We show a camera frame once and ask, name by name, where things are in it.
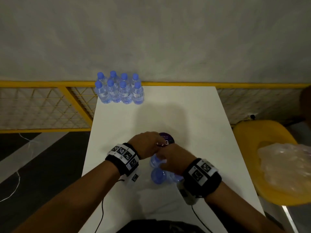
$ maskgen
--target hand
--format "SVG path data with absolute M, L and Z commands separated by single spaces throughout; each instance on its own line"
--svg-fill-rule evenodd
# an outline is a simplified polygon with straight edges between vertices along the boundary
M 128 141 L 138 152 L 141 159 L 146 159 L 157 153 L 164 145 L 165 140 L 157 132 L 144 132 L 134 136 Z
M 181 148 L 177 144 L 170 144 L 156 154 L 160 159 L 166 159 L 166 163 L 161 164 L 161 169 L 173 172 L 182 176 L 186 168 L 196 159 L 189 151 Z

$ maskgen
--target forearm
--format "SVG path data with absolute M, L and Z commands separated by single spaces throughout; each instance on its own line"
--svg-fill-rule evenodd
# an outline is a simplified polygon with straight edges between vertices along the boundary
M 253 233 L 284 233 L 277 225 L 222 182 L 215 192 L 205 197 L 205 202 L 216 206 L 229 215 L 246 230 Z
M 43 205 L 14 233 L 78 232 L 119 177 L 115 165 L 104 161 Z

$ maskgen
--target white table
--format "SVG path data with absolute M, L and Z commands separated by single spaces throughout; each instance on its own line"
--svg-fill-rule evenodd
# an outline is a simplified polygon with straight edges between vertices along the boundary
M 263 213 L 239 147 L 215 87 L 144 87 L 142 105 L 97 101 L 82 175 L 104 161 L 117 143 L 145 131 L 169 133 L 175 143 L 220 170 L 224 182 Z M 183 221 L 200 226 L 174 184 L 150 179 L 150 159 L 139 162 L 142 175 L 133 188 L 118 182 L 104 199 L 98 232 L 116 232 L 133 219 Z M 194 205 L 200 219 L 214 232 L 227 232 L 201 199 Z M 94 232 L 101 219 L 99 206 L 80 232 Z

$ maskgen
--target black cable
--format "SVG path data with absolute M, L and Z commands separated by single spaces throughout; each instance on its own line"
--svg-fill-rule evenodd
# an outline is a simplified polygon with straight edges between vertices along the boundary
M 198 215 L 195 213 L 194 209 L 193 209 L 193 205 L 191 206 L 193 213 L 196 215 L 196 217 L 199 219 L 199 221 L 203 224 L 203 226 L 205 226 L 206 229 L 208 229 L 208 231 L 210 233 L 213 233 L 202 221 L 201 219 L 198 217 Z
M 101 220 L 100 220 L 100 222 L 99 222 L 99 224 L 98 224 L 98 226 L 97 226 L 97 228 L 96 228 L 96 231 L 98 230 L 99 225 L 101 224 L 101 221 L 103 220 L 103 217 L 104 217 L 104 207 L 103 207 L 103 202 L 104 202 L 104 199 L 101 201 L 101 212 L 102 212 L 102 216 L 101 216 Z

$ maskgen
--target left hand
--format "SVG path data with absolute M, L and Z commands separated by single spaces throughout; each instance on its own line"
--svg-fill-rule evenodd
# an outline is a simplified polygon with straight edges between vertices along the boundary
M 157 153 L 161 149 L 157 143 L 164 145 L 165 140 L 157 132 L 144 132 L 135 135 L 128 143 L 134 147 L 141 159 L 146 159 Z

